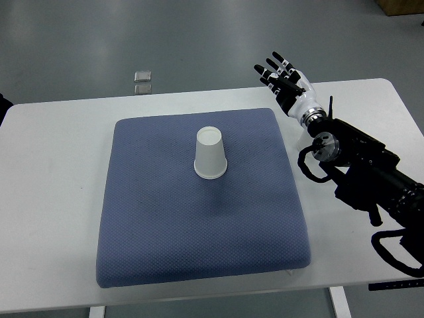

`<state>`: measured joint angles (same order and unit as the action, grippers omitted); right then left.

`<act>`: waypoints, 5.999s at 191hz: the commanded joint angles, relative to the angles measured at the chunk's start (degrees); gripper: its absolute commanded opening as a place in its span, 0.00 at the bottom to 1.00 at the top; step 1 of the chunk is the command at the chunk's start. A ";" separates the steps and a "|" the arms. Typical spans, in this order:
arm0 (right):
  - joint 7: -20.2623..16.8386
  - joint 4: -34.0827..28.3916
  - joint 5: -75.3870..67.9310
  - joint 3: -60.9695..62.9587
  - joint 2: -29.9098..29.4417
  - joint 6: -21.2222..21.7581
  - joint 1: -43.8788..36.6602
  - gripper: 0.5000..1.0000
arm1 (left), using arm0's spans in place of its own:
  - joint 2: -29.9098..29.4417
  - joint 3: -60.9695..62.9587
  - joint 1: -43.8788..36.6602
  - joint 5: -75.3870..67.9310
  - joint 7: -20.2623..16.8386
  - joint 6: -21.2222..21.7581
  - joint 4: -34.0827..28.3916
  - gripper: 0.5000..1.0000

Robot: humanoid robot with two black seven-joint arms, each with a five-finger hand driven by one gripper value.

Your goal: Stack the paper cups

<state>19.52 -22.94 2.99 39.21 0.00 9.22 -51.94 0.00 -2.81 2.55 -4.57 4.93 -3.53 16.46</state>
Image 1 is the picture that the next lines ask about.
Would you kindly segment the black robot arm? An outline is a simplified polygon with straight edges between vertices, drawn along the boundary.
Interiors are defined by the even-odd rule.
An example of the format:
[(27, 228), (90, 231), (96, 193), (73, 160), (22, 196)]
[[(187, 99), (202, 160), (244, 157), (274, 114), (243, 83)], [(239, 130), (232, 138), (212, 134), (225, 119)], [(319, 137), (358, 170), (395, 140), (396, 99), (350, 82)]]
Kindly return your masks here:
[(318, 104), (304, 74), (277, 52), (267, 68), (254, 69), (276, 96), (281, 110), (294, 118), (313, 139), (299, 153), (297, 165), (317, 183), (334, 181), (336, 198), (365, 211), (371, 224), (382, 224), (379, 208), (410, 231), (423, 229), (423, 184), (397, 169), (399, 157), (354, 126), (333, 118), (333, 110)]

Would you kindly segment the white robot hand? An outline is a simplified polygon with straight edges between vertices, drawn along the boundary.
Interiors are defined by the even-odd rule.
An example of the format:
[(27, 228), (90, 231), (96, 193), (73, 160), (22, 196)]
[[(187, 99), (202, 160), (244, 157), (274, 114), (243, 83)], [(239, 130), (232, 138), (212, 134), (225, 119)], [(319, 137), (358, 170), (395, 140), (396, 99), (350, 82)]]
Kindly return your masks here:
[(261, 75), (260, 82), (276, 95), (282, 111), (299, 123), (324, 118), (325, 110), (318, 104), (316, 92), (304, 74), (276, 51), (272, 56), (279, 62), (266, 59), (273, 72), (259, 64), (255, 64), (254, 69)]

